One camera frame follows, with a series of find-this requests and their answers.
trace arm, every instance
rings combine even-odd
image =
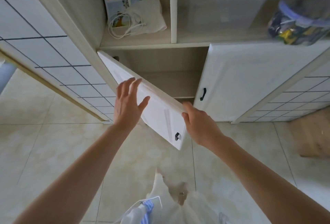
[[[131,78],[117,88],[114,124],[110,126],[14,221],[24,223],[80,223],[118,149],[138,123],[150,97],[137,105],[141,79]]]
[[[204,111],[184,107],[190,136],[229,166],[272,224],[330,223],[330,212],[223,135]]]

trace tiled wall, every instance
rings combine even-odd
[[[291,121],[328,105],[330,105],[330,61],[298,81],[244,121]]]
[[[39,0],[0,0],[0,48],[112,122],[115,93]]]

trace blue striped cloth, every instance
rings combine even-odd
[[[153,203],[151,200],[147,200],[147,201],[144,201],[142,204],[146,207],[146,214],[143,216],[140,224],[149,224],[149,218],[150,218],[151,211],[153,209]]]

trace white fabric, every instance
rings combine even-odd
[[[132,21],[131,35],[155,33],[167,28],[159,0],[141,0],[131,5],[126,13]]]
[[[220,213],[217,215],[208,205],[206,199],[198,192],[189,192],[184,205],[176,203],[171,197],[168,187],[163,181],[163,176],[156,173],[153,188],[147,198],[152,199],[154,208],[151,212],[152,224],[230,224],[228,217]],[[139,224],[145,209],[133,209],[121,221],[121,224]]]

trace cabinet door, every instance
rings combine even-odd
[[[105,52],[98,51],[98,55],[118,84],[131,77],[141,78]],[[150,96],[150,100],[142,113],[142,120],[180,150],[185,134],[185,123],[181,116],[181,113],[184,112],[182,104],[147,80],[142,79],[137,93],[138,104],[146,96]]]
[[[274,41],[212,43],[194,105],[215,121],[234,121],[328,47],[325,40],[308,47]]]

